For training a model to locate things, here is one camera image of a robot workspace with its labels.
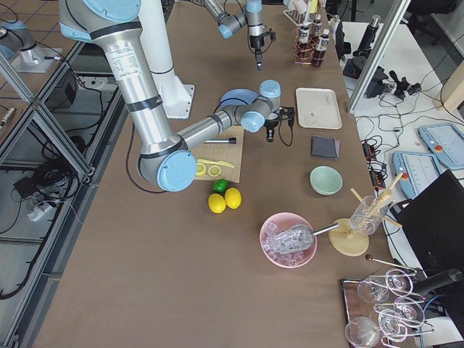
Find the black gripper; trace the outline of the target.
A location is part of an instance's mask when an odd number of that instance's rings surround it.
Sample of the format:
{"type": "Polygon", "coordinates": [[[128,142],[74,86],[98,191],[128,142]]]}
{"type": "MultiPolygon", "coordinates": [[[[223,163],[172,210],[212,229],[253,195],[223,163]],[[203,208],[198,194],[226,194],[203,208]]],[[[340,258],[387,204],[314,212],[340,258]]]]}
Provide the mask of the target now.
{"type": "Polygon", "coordinates": [[[275,141],[275,133],[276,128],[280,125],[280,119],[277,117],[272,120],[265,121],[265,130],[266,130],[266,141],[267,142],[274,142],[275,141]]]}
{"type": "Polygon", "coordinates": [[[258,36],[249,35],[249,50],[254,54],[254,58],[257,64],[257,69],[262,69],[262,47],[265,45],[265,39],[263,34],[258,36]]]}

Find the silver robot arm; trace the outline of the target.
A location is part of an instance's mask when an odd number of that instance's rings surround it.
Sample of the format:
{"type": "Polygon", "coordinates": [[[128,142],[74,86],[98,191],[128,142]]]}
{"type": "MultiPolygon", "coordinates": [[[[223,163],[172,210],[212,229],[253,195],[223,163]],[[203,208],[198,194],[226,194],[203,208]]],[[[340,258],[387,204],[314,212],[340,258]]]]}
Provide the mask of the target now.
{"type": "Polygon", "coordinates": [[[141,137],[138,172],[164,191],[194,181],[195,146],[234,125],[257,132],[280,107],[279,83],[266,80],[251,104],[228,105],[174,132],[170,111],[187,105],[191,95],[175,75],[159,1],[61,1],[59,24],[64,36],[103,50],[141,137]]]}
{"type": "Polygon", "coordinates": [[[224,39],[231,38],[239,29],[247,27],[250,51],[254,54],[257,69],[262,69],[262,47],[265,45],[265,26],[262,16],[261,1],[247,1],[245,8],[236,14],[229,14],[225,4],[217,1],[196,1],[204,7],[216,20],[217,29],[224,39]]]}

